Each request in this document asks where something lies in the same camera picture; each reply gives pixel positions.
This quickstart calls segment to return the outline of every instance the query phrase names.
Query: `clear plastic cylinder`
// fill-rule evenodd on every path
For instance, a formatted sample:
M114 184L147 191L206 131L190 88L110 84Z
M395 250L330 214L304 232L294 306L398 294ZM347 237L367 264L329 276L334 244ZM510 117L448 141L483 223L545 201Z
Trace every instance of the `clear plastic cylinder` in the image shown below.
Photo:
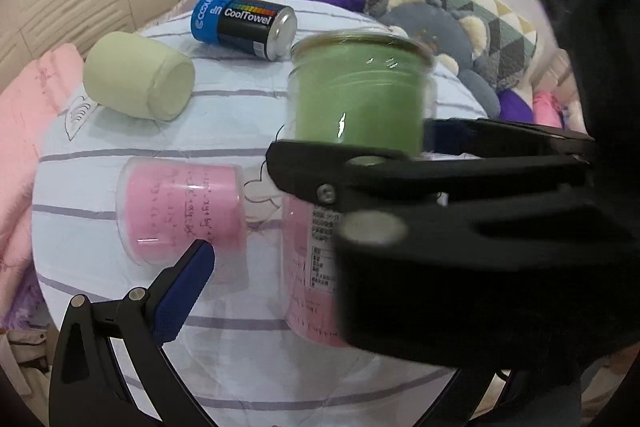
M289 139L401 150L420 156L424 118L433 116L433 59L392 35L331 32L292 52ZM284 197L284 314L302 337L345 346L334 315L334 229L340 214Z
M118 180L116 219L137 264L173 264L195 239L209 241L216 253L245 253L241 169L132 158Z

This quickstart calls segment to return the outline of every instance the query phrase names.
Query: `metal can lid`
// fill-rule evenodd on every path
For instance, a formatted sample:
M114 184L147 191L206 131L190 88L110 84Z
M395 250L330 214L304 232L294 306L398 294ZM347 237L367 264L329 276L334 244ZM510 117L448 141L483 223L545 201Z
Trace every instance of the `metal can lid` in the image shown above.
M302 39L291 49L291 57L295 60L309 50L344 42L360 42L363 44L379 44L392 46L420 57L428 68L433 68L434 58L431 50L420 42L398 35L376 30L335 30L318 33Z
M266 42L267 60L277 60L286 57L291 49L291 43L298 31L298 19L293 8L287 6L280 10L269 31Z

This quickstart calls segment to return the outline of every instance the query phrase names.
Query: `geometric pattern cushion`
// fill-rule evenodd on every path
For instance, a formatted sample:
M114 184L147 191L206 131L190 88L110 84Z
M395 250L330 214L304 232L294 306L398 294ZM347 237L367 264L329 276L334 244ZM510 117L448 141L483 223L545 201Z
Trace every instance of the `geometric pattern cushion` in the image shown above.
M488 25L490 48L482 76L496 91L516 86L536 52L538 33L533 24L499 0L441 1L444 9L471 11ZM385 9L386 0L366 0L365 13L376 19Z

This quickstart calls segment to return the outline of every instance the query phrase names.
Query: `cylindrical towel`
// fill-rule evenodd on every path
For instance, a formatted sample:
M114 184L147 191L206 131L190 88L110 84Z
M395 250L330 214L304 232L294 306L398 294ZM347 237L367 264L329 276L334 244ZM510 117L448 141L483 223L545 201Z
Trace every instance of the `cylindrical towel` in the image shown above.
M299 42L292 55L287 131L294 139L420 155L423 115L436 102L426 48L377 31L327 32ZM283 198L284 318L303 338L332 347L347 346L334 314L339 220L327 208Z
M122 245L138 264L175 263L195 239L216 249L216 270L246 252L242 174L235 165L132 158L116 194Z
M84 89L91 99L138 118L173 120L189 102L194 83L189 57L123 32L96 42L84 65Z

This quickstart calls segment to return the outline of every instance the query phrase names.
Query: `light green towel roll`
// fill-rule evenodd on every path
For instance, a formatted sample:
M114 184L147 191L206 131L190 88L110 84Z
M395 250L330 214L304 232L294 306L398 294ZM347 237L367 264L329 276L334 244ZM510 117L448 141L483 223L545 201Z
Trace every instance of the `light green towel roll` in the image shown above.
M105 35L84 64L84 89L95 102L152 120L178 116L195 83L191 59L169 46L130 33Z

